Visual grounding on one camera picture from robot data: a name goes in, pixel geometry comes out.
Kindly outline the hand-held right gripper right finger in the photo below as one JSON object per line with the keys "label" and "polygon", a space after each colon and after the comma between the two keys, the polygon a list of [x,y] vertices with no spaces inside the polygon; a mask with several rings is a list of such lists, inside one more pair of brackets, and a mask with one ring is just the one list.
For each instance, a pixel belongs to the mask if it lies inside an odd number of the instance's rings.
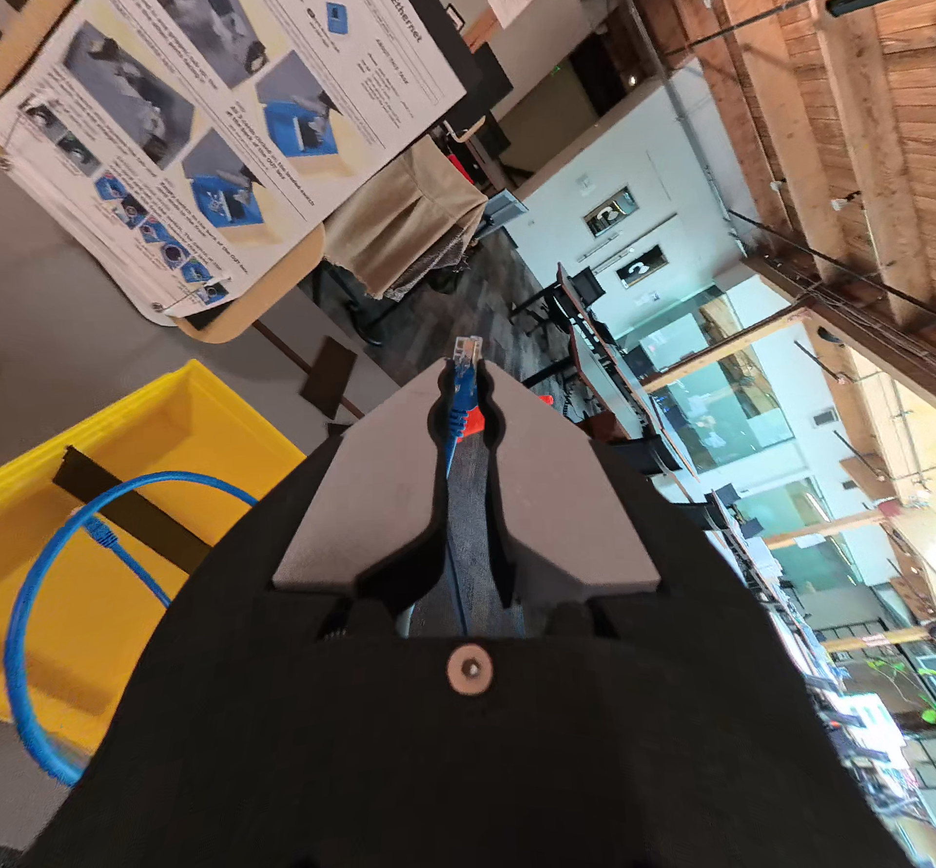
{"label": "hand-held right gripper right finger", "polygon": [[661,578],[587,435],[496,364],[477,369],[490,571],[505,607],[654,591]]}

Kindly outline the beige cloth cover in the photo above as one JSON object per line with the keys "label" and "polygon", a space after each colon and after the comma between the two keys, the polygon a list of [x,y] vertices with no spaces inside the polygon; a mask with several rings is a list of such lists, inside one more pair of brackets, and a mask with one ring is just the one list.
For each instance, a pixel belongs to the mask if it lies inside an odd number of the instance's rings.
{"label": "beige cloth cover", "polygon": [[398,302],[431,270],[462,260],[487,203],[425,136],[327,218],[323,257],[368,296]]}

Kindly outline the black framed wall sign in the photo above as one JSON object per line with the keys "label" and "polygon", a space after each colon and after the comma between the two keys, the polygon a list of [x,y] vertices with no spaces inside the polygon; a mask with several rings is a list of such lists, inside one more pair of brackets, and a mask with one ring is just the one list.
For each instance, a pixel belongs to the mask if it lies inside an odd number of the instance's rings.
{"label": "black framed wall sign", "polygon": [[662,246],[654,245],[622,264],[615,272],[621,285],[631,289],[666,266],[668,260]]}
{"label": "black framed wall sign", "polygon": [[638,208],[638,202],[630,188],[624,187],[601,205],[591,209],[584,216],[583,221],[591,237],[598,239],[637,212]]}

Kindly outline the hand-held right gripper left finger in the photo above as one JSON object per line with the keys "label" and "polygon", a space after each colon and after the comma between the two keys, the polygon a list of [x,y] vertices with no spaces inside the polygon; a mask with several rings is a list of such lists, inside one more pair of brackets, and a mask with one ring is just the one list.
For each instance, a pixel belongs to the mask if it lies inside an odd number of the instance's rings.
{"label": "hand-held right gripper left finger", "polygon": [[440,359],[350,426],[273,588],[380,602],[399,617],[444,571],[452,362]]}

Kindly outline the black bin divider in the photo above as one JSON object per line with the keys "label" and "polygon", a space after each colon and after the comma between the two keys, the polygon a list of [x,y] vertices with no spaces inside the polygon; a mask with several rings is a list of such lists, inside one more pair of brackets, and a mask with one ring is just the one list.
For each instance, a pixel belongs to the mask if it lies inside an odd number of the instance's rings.
{"label": "black bin divider", "polygon": [[[54,485],[81,504],[91,503],[120,483],[106,468],[71,445],[66,446],[62,463],[53,477]],[[111,501],[101,513],[111,523],[187,574],[195,571],[212,549],[137,491],[129,491]]]}

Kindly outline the yellow plastic bin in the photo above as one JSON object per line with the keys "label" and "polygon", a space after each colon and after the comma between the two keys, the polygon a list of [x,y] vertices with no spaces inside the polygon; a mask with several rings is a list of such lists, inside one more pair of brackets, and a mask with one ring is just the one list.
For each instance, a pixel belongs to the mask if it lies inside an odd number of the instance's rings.
{"label": "yellow plastic bin", "polygon": [[[82,453],[116,483],[203,474],[261,499],[303,459],[298,448],[196,360],[2,465],[1,610],[45,544],[81,504],[54,482]],[[79,530],[55,559],[27,622],[25,672],[42,728],[71,757],[100,744],[164,614],[145,582]]]}

